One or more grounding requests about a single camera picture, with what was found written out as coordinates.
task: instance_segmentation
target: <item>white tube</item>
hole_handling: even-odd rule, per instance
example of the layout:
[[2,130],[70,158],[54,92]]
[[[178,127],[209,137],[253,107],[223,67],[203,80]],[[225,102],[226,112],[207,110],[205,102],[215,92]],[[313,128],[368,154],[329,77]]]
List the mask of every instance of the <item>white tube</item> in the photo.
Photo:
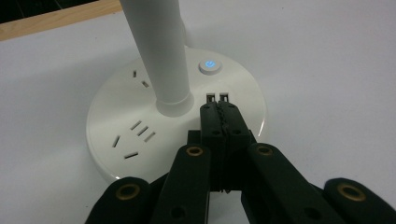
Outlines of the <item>white tube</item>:
[[120,0],[149,79],[158,110],[168,117],[193,105],[178,0]]

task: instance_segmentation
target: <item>power button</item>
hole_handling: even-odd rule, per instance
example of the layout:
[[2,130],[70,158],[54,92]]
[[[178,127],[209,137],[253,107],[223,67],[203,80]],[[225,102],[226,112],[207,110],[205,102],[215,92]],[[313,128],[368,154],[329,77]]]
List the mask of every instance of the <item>power button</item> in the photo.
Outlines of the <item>power button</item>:
[[217,60],[203,60],[199,63],[199,70],[205,75],[215,75],[221,70],[221,62]]

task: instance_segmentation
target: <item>white plastic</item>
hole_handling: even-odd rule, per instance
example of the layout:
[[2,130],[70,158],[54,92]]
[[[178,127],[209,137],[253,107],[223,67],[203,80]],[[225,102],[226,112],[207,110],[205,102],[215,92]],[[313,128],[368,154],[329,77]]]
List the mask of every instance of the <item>white plastic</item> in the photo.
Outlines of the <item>white plastic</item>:
[[157,97],[168,117],[187,113],[193,98],[177,0],[120,0]]

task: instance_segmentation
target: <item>screw hole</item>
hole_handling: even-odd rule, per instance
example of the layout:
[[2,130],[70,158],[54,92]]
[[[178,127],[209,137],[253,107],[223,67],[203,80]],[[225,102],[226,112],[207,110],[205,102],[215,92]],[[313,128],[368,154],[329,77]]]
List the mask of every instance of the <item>screw hole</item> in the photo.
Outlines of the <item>screw hole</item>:
[[304,212],[305,212],[305,214],[308,217],[310,217],[310,218],[312,218],[314,220],[320,220],[321,219],[321,213],[315,208],[306,207],[304,209]]
[[200,147],[189,147],[186,151],[189,156],[201,156],[204,153]]
[[140,192],[140,187],[136,184],[122,185],[116,192],[118,199],[122,201],[131,200],[136,197]]
[[274,154],[274,151],[271,148],[262,146],[257,147],[257,152],[263,156],[271,156]]
[[366,195],[360,189],[353,185],[341,183],[337,186],[338,192],[349,200],[355,202],[363,202],[366,200]]

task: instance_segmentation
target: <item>outlet slot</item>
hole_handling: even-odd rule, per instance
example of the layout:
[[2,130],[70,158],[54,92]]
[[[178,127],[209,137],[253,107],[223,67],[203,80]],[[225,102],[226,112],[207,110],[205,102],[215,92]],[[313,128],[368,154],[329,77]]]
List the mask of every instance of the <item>outlet slot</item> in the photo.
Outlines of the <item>outlet slot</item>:
[[143,86],[145,86],[146,88],[149,87],[149,84],[146,81],[142,81]]
[[137,136],[142,135],[142,133],[144,133],[148,128],[149,128],[149,126],[144,127],[144,128],[137,134]]
[[132,126],[131,130],[133,131],[142,121],[139,120],[134,126]]
[[134,157],[134,156],[137,156],[138,154],[139,154],[138,152],[134,152],[134,153],[125,155],[125,156],[124,156],[124,159],[126,160],[126,159],[129,159],[129,158],[132,158],[132,157]]
[[151,138],[152,138],[152,136],[154,136],[155,135],[155,132],[154,133],[151,133],[146,139],[145,139],[145,143],[147,143]]
[[228,92],[222,92],[220,94],[220,100],[224,102],[230,102],[230,98],[228,96]]
[[216,101],[216,95],[215,93],[207,93],[206,94],[206,102],[210,103],[210,102],[215,102]]
[[116,139],[114,140],[113,147],[117,146],[117,143],[119,142],[119,140],[120,140],[120,136],[117,135]]

